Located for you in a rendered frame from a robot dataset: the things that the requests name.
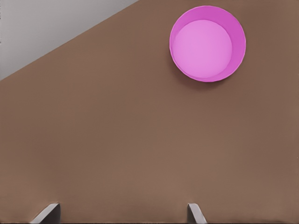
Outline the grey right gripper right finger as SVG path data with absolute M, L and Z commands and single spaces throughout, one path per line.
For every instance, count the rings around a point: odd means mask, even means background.
M 188 224 L 206 224 L 207 221 L 196 203 L 187 205 L 187 223 Z

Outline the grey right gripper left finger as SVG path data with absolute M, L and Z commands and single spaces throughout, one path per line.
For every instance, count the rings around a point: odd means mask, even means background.
M 44 208 L 30 224 L 60 224 L 61 206 L 59 203 L 51 203 Z

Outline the round pink tray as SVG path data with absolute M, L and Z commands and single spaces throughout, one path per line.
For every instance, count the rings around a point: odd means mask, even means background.
M 174 23 L 169 49 L 177 68 L 191 79 L 216 82 L 232 75 L 243 62 L 246 36 L 240 22 L 228 11 L 199 6 Z

